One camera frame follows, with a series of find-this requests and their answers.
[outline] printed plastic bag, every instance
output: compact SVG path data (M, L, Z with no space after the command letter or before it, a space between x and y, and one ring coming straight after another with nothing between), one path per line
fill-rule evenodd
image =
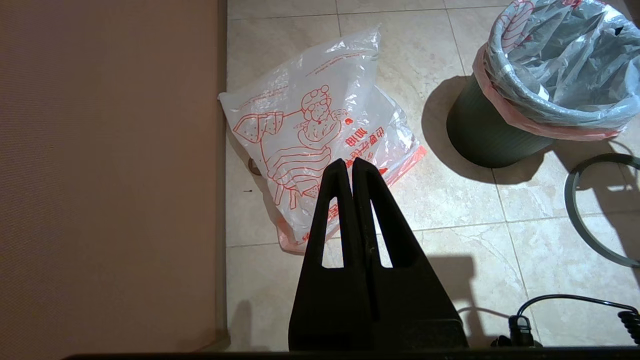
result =
M566 140L618 135L640 113L640 30L598 0L516 0L474 74L504 120Z
M426 153L406 115L375 86L377 28L307 49L252 85L219 98L234 136L253 158L284 222L280 245L304 252L324 168L356 157L391 185ZM329 209L327 235L339 225Z

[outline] metal ring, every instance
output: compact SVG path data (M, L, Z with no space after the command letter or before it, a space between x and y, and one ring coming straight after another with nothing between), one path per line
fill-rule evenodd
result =
M625 154L598 155L578 164L578 166L569 173L569 176L566 178L566 183L564 184L564 203L566 204L566 211L569 214L569 219L584 242L586 242L587 245L589 245L598 254L613 261L614 263L631 268L640 268L640 261L622 256L600 243L587 229L580 217L575 199L575 191L578 187L578 182L580 181L582 173L587 169L587 167L595 163L619 163L629 165L640 170L640 159Z

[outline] red cartoon illustration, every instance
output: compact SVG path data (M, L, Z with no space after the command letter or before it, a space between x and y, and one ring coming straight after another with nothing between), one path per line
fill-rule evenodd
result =
M289 114L282 111L247 114L233 128L233 132L249 142L260 144L266 177L277 184L273 198L276 205L280 205L285 190L289 192L291 209L298 207L298 200L303 196L317 197L323 170L332 161L328 144L340 133L342 121L351 120L346 110L332 110L331 103L329 86L323 85L303 96L300 110ZM302 120L292 127L299 129L298 140L302 146L282 149L278 147L282 142L268 141L271 136L277 136L285 120Z

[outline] tile floor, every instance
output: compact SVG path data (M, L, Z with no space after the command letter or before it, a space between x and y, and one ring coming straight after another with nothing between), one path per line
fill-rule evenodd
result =
M609 0L622 12L622 0ZM381 24L378 85L408 115L429 154L392 187L423 251L465 322L473 347L506 334L507 315L528 298L574 293L640 306L640 272L598 256L566 218L567 169L612 150L640 153L640 119L611 142L557 142L508 168L458 155L446 115L471 75L477 48L509 0L229 0L228 90L233 92L306 48ZM302 257L280 250L274 207L246 153L227 136L227 297L231 350L287 350ZM640 255L636 173L587 171L579 207L601 241ZM339 266L339 239L325 247ZM615 309L567 300L529 313L545 345L632 345Z

